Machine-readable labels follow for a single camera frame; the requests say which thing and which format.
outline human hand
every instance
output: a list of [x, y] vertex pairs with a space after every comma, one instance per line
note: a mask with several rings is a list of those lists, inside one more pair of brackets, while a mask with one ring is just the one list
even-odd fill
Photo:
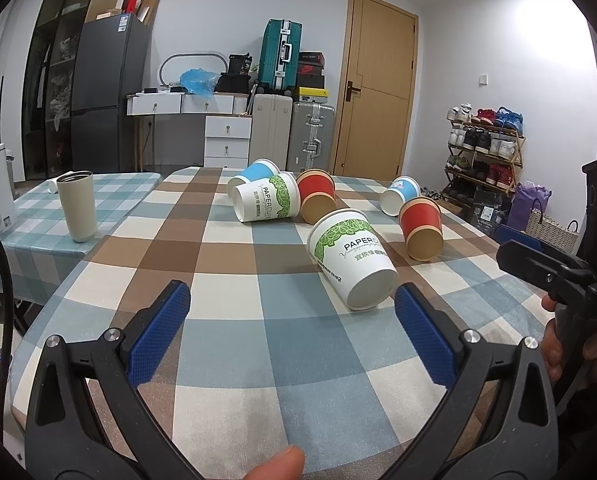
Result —
[[[545, 295], [541, 305], [548, 312], [553, 312], [556, 302]], [[545, 327], [545, 334], [540, 345], [543, 359], [547, 365], [547, 372], [552, 382], [556, 382], [563, 373], [563, 345], [556, 337], [556, 320], [550, 319]], [[593, 361], [587, 376], [581, 383], [581, 388], [587, 388], [590, 384], [597, 383], [597, 332], [585, 341], [582, 348], [582, 355], [587, 361]]]
[[290, 446], [275, 454], [269, 462], [249, 471], [244, 480], [299, 480], [303, 475], [304, 466], [303, 450]]

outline door frame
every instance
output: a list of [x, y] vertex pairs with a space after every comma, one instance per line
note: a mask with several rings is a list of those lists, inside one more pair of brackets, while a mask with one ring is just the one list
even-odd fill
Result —
[[[406, 16], [409, 16], [414, 20], [414, 59], [413, 59], [413, 69], [411, 73], [411, 89], [409, 91], [409, 105], [407, 108], [407, 121], [405, 126], [405, 131], [403, 132], [403, 141], [401, 144], [401, 159], [405, 158], [405, 148], [407, 147], [407, 139], [409, 137], [409, 126], [411, 123], [411, 113], [413, 110], [413, 102], [414, 102], [414, 89], [416, 88], [416, 70], [418, 67], [418, 46], [419, 46], [419, 17], [416, 14], [408, 12], [405, 9], [401, 9], [400, 7], [396, 7], [395, 5], [389, 4], [384, 2], [383, 0], [370, 0], [377, 4], [389, 7], [389, 9], [395, 10]], [[331, 174], [335, 174], [335, 165], [336, 165], [336, 157], [338, 155], [338, 146], [339, 141], [341, 139], [341, 126], [342, 126], [342, 109], [345, 104], [345, 91], [347, 89], [347, 70], [349, 68], [349, 48], [351, 44], [351, 26], [354, 17], [354, 0], [347, 1], [347, 24], [345, 26], [345, 46], [343, 48], [342, 53], [342, 64], [341, 64], [341, 79], [339, 82], [339, 93], [338, 93], [338, 101], [336, 103], [336, 117], [334, 121], [334, 135], [331, 141], [331, 155], [329, 156], [329, 172]], [[398, 170], [396, 173], [399, 173], [403, 168], [403, 163], [401, 162], [398, 166]]]

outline teal suitcase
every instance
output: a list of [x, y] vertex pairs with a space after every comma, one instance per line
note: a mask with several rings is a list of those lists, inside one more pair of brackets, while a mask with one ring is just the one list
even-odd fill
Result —
[[303, 25], [290, 20], [270, 20], [262, 39], [259, 84], [271, 91], [289, 91], [296, 86], [298, 52]]

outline blue checkered tablecloth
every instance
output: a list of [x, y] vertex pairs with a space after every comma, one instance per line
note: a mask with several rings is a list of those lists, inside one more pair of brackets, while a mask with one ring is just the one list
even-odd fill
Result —
[[94, 175], [98, 231], [94, 239], [81, 244], [69, 235], [58, 193], [48, 192], [47, 182], [16, 199], [18, 222], [1, 235], [12, 271], [14, 296], [38, 304], [47, 303], [99, 239], [161, 180], [158, 173]]
[[[174, 173], [77, 264], [14, 355], [14, 415], [25, 424], [48, 336], [91, 340], [123, 328], [176, 279], [191, 286], [190, 312], [138, 391], [205, 478], [241, 479], [288, 444], [305, 450], [304, 478], [379, 478], [445, 389], [431, 382], [393, 299], [364, 312], [342, 303], [306, 251], [312, 226], [238, 222], [226, 195], [237, 173]], [[334, 180], [337, 204], [366, 214], [402, 282], [461, 330], [511, 344], [541, 336], [550, 314], [535, 290], [499, 270], [496, 243], [443, 209], [443, 251], [416, 262], [396, 219], [379, 210], [385, 185]], [[112, 444], [129, 454], [99, 385], [89, 388]]]

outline blue sneaker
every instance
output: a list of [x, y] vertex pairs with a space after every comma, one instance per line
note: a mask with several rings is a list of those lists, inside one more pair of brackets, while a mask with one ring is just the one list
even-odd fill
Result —
[[516, 130], [519, 134], [523, 133], [523, 115], [516, 112], [509, 112], [505, 117], [503, 128], [511, 128]]
[[499, 108], [499, 110], [496, 112], [496, 119], [494, 120], [494, 126], [498, 126], [499, 128], [502, 128], [502, 125], [505, 124], [505, 120], [507, 119], [507, 116], [510, 113], [511, 112], [509, 110], [507, 110], [507, 108], [501, 106]]

